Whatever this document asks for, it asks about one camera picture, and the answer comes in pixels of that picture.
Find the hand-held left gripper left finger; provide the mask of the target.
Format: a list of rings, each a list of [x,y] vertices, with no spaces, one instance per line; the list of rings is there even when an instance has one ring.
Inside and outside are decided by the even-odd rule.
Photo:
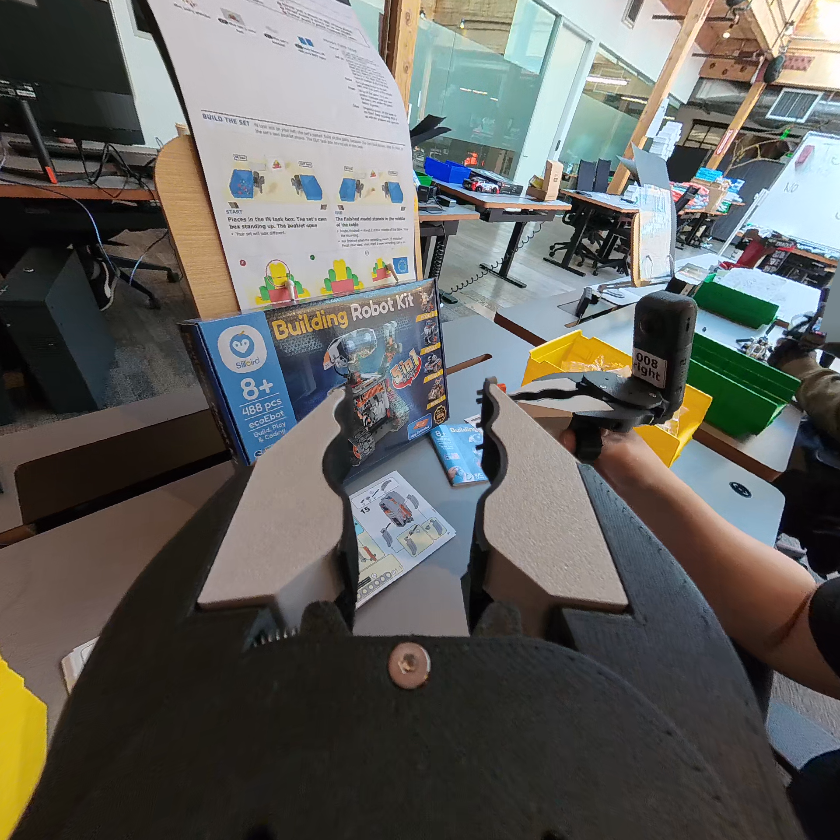
[[[350,499],[351,393],[339,388],[259,456],[196,605],[260,606],[303,628],[310,604],[331,604],[352,635],[359,551]]]

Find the yellow plastic bin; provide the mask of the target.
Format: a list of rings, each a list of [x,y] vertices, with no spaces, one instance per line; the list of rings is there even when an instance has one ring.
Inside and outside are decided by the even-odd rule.
[[[1,838],[9,838],[46,760],[47,707],[1,659]]]
[[[541,344],[530,352],[522,383],[531,383],[550,373],[612,371],[631,374],[634,355],[625,353],[597,338],[587,338],[575,330]],[[684,402],[675,416],[655,426],[637,427],[637,433],[667,467],[680,457],[706,418],[710,395],[692,385],[686,386]]]

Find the person's right forearm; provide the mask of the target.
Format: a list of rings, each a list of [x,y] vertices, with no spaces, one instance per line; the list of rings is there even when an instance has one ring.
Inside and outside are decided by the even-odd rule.
[[[795,625],[819,586],[808,571],[733,527],[671,471],[619,496],[688,573],[727,635],[786,676]]]

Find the white office desk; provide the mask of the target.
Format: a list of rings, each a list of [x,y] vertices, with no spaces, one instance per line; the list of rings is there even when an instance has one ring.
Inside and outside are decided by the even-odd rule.
[[[577,323],[572,311],[578,300],[577,292],[534,299],[500,308],[494,322],[532,346],[581,329],[585,337],[595,337],[629,352],[634,305],[606,309],[605,304],[599,303],[595,305],[594,317]],[[801,420],[800,408],[790,404],[760,434],[732,437],[705,422],[695,432],[694,440],[757,477],[772,482],[788,468]]]

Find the brown office desk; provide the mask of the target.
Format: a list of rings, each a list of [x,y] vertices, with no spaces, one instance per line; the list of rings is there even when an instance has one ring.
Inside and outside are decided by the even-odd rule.
[[[522,246],[522,236],[529,223],[548,223],[557,216],[562,216],[571,210],[569,203],[552,200],[537,201],[525,195],[513,196],[504,193],[473,192],[463,186],[435,181],[442,194],[453,197],[458,203],[467,204],[475,208],[479,219],[487,224],[513,223],[511,236],[503,257],[493,265],[482,262],[479,273],[469,280],[459,283],[455,288],[444,294],[447,302],[455,302],[455,294],[467,286],[476,283],[485,276],[493,275],[518,289],[526,289],[526,283],[510,276],[510,268],[515,255]]]

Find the person's right hand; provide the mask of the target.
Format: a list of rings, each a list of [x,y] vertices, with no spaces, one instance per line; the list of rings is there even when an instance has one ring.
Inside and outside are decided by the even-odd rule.
[[[655,486],[669,478],[669,468],[635,431],[618,433],[609,429],[590,428],[584,433],[599,434],[601,444],[597,458],[584,460],[614,489],[622,495],[630,490]]]

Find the green plastic bin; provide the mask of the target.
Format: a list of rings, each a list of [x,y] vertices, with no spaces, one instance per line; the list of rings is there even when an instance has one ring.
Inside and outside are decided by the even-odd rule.
[[[799,380],[696,332],[688,385],[708,394],[706,421],[731,437],[761,434],[793,401]]]
[[[728,287],[717,280],[706,279],[693,293],[697,306],[744,327],[759,328],[771,325],[779,305]]]

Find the white instruction booklet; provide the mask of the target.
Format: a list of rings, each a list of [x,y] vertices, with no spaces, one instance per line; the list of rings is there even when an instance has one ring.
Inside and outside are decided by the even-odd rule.
[[[362,606],[455,536],[447,521],[393,471],[350,496]]]

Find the blue robot kit box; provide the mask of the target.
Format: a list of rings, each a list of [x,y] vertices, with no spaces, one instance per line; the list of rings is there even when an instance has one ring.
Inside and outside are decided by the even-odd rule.
[[[434,278],[179,324],[213,418],[244,466],[334,391],[349,390],[352,466],[445,424]]]

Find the small cardboard box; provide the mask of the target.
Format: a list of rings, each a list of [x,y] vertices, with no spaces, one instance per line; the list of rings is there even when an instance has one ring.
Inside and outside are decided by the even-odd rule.
[[[561,161],[547,160],[541,175],[534,175],[528,184],[526,197],[545,203],[558,199],[562,186],[564,164]]]

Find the white paper sheet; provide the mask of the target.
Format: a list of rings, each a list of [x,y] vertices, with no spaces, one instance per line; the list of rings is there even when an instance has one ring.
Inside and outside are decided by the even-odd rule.
[[[74,647],[63,659],[60,660],[60,669],[69,695],[73,690],[78,678],[87,663],[93,648],[98,641],[94,637],[86,643]]]

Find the dark computer tower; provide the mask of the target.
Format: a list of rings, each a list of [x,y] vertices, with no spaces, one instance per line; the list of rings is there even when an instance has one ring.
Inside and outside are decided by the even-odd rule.
[[[56,413],[105,406],[115,342],[75,250],[27,249],[2,281],[1,314]]]

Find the white instruction sheet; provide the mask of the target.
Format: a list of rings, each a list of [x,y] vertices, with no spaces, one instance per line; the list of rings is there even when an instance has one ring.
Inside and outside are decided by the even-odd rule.
[[[148,2],[238,308],[418,278],[404,103],[348,2]]]

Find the white air vent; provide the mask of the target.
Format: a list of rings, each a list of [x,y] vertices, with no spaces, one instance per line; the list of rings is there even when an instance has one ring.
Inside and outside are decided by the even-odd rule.
[[[805,123],[822,98],[821,91],[783,88],[772,101],[765,118],[784,123]]]

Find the black computer monitor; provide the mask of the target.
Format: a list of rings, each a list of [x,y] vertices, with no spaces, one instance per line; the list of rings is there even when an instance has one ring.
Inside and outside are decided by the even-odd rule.
[[[1,2],[2,133],[28,136],[35,176],[59,183],[47,139],[142,144],[108,2]]]

